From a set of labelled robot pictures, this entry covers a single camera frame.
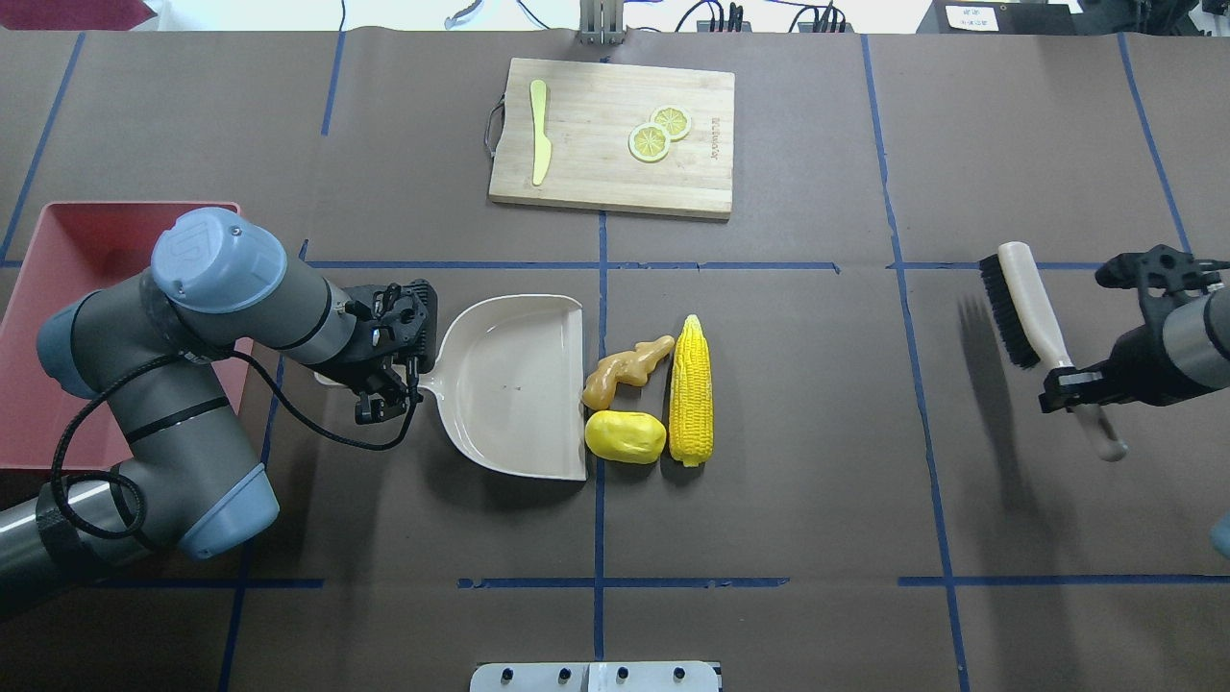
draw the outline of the white label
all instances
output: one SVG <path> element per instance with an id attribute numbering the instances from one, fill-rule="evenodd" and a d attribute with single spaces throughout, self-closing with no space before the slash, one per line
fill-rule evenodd
<path id="1" fill-rule="evenodd" d="M 994 7 L 958 7 L 945 5 L 948 12 L 948 26 L 966 31 L 999 31 Z"/>

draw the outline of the gray table surface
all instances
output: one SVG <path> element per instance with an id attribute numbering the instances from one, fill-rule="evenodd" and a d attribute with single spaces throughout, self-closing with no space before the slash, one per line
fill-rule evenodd
<path id="1" fill-rule="evenodd" d="M 736 73 L 731 220 L 488 202 L 513 57 Z M 0 623 L 0 687 L 460 691 L 483 661 L 594 659 L 721 661 L 727 690 L 1230 687 L 1207 541 L 1230 396 L 1116 408 L 1133 452 L 1098 462 L 1037 412 L 970 263 L 1031 242 L 1074 358 L 1105 358 L 1140 317 L 1089 262 L 1230 257 L 1228 59 L 1135 36 L 0 33 L 0 300 L 47 202 L 229 199 L 339 284 L 432 280 L 443 323 L 573 295 L 588 363 L 697 312 L 717 399 L 702 470 L 558 484 L 470 463 L 430 402 L 392 452 L 331 445 L 251 379 L 276 525 Z M 284 383 L 354 433 L 344 393 Z M 616 406 L 661 415 L 664 386 Z"/>

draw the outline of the wooden cutting board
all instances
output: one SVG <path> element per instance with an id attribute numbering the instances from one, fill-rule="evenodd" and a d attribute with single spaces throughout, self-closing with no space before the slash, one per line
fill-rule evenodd
<path id="1" fill-rule="evenodd" d="M 534 186 L 530 81 L 547 85 L 551 166 Z M 629 134 L 658 106 L 691 114 L 691 132 L 645 163 Z M 514 58 L 490 195 L 496 202 L 731 218 L 734 75 L 705 70 Z"/>

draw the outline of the red container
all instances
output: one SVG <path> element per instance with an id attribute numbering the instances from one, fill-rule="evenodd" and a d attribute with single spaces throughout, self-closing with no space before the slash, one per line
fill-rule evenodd
<path id="1" fill-rule="evenodd" d="M 43 372 L 38 328 L 60 307 L 145 269 L 157 236 L 181 214 L 228 202 L 54 202 L 43 206 L 0 321 L 0 470 L 48 470 L 64 427 L 85 406 Z M 247 338 L 236 349 L 251 353 Z M 214 364 L 239 411 L 247 379 L 241 361 Z M 73 438 L 65 470 L 106 470 L 132 457 L 119 425 L 103 407 Z"/>

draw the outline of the lemon slice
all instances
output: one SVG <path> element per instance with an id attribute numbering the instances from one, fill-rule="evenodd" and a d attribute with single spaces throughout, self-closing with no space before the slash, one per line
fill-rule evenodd
<path id="1" fill-rule="evenodd" d="M 637 161 L 661 161 L 670 150 L 670 133 L 658 123 L 641 123 L 627 135 L 627 149 Z"/>
<path id="2" fill-rule="evenodd" d="M 679 106 L 658 106 L 649 116 L 649 122 L 661 124 L 670 134 L 672 141 L 679 141 L 691 132 L 691 116 Z"/>

